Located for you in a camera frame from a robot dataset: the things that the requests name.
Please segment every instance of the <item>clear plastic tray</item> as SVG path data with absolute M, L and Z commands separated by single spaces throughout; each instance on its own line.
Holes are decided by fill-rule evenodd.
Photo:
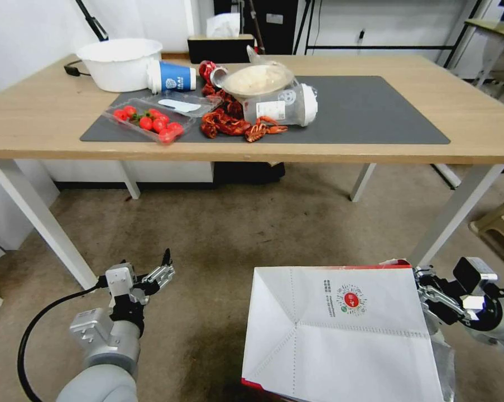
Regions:
M 189 117 L 202 117 L 204 114 L 215 110 L 222 103 L 221 97 L 199 97 L 170 90 L 146 98 L 146 100 L 157 103 L 166 110 Z
M 192 124 L 194 123 L 195 119 L 188 117 L 188 116 L 183 116 L 182 114 L 170 111 L 163 106 L 157 104 L 156 102 L 149 102 L 145 99 L 138 99 L 138 98 L 132 98 L 129 99 L 128 101 L 124 103 L 120 103 L 119 105 L 109 107 L 106 111 L 102 113 L 103 116 L 107 117 L 110 121 L 114 122 L 115 124 L 126 128 L 128 130 L 133 130 L 136 132 L 139 132 L 143 135 L 145 135 L 148 138 L 151 138 L 153 141 L 167 145 L 168 142 L 162 142 L 161 139 L 159 138 L 159 134 L 153 131 L 148 131 L 144 130 L 143 128 L 140 128 L 138 126 L 138 123 L 131 123 L 129 121 L 123 121 L 123 120 L 118 120 L 117 118 L 114 117 L 113 113 L 114 111 L 118 109 L 123 109 L 125 106 L 131 105 L 136 109 L 137 114 L 144 114 L 146 113 L 149 109 L 155 109 L 165 115 L 167 115 L 170 119 L 170 122 L 177 122 L 183 126 L 183 133 L 181 135 L 178 135 L 174 137 L 174 139 L 171 142 L 174 142 L 177 140 L 180 136 L 186 134 Z

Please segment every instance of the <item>food container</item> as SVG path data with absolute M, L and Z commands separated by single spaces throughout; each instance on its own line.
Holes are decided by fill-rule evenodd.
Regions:
M 146 101 L 157 103 L 165 109 L 185 116 L 202 117 L 204 114 L 215 110 L 222 103 L 222 98 L 214 95 L 199 97 L 167 90 L 147 98 Z
M 255 124 L 260 116 L 268 116 L 281 125 L 307 126 L 317 114 L 317 91 L 306 84 L 246 99 L 243 102 L 244 119 Z
M 149 109 L 155 109 L 159 111 L 160 113 L 163 113 L 167 115 L 170 118 L 170 122 L 177 122 L 182 125 L 183 127 L 183 133 L 180 134 L 179 136 L 175 137 L 171 142 L 175 141 L 178 137 L 181 135 L 184 135 L 187 133 L 187 131 L 190 129 L 192 124 L 194 123 L 195 119 L 188 117 L 188 116 L 183 116 L 182 114 L 175 113 L 173 111 L 170 111 L 168 109 L 165 109 L 164 107 L 160 106 L 157 103 L 152 103 L 148 102 L 144 99 L 138 99 L 138 98 L 132 98 L 129 99 L 127 102 L 121 103 L 116 106 L 109 107 L 106 111 L 102 113 L 103 116 L 107 117 L 110 121 L 116 124 L 117 129 L 119 130 L 130 130 L 130 131 L 136 131 L 138 133 L 141 133 L 142 135 L 152 139 L 155 142 L 162 143 L 162 144 L 167 144 L 163 142 L 160 138 L 159 135 L 156 132 L 144 130 L 143 128 L 140 128 L 137 124 L 133 124 L 129 121 L 122 121 L 118 120 L 114 116 L 114 111 L 118 109 L 123 109 L 126 105 L 131 105 L 133 106 L 137 114 L 144 114 L 147 112 Z
M 220 83 L 227 93 L 242 100 L 285 88 L 294 75 L 282 64 L 253 64 L 229 74 Z
M 150 39 L 111 39 L 82 47 L 77 57 L 96 85 L 109 92 L 147 88 L 147 65 L 161 59 L 162 44 Z

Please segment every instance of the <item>crayfish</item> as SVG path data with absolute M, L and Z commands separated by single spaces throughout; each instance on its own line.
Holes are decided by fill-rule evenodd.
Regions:
M 229 136 L 244 136 L 246 141 L 255 142 L 266 134 L 277 134 L 287 131 L 287 126 L 280 126 L 278 122 L 268 116 L 261 116 L 251 125 L 244 120 L 242 105 L 223 89 L 215 91 L 214 87 L 206 84 L 201 93 L 204 96 L 218 96 L 222 98 L 222 105 L 201 118 L 200 130 L 207 138 L 215 138 L 218 132 Z
M 287 126 L 280 126 L 278 122 L 268 116 L 261 116 L 251 125 L 244 119 L 235 119 L 218 108 L 214 112 L 206 113 L 201 118 L 200 130 L 207 138 L 215 138 L 218 132 L 230 136 L 242 136 L 248 142 L 255 142 L 265 134 L 278 134 L 287 131 Z

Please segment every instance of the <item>paper bag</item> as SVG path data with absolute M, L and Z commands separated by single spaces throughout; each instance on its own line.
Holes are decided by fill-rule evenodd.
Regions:
M 409 266 L 260 267 L 243 383 L 312 402 L 441 402 Z

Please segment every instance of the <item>white bowl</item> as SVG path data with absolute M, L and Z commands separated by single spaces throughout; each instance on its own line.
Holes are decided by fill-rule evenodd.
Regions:
M 130 92 L 147 88 L 147 64 L 160 60 L 161 50 L 150 39 L 111 39 L 82 47 L 77 57 L 102 90 Z

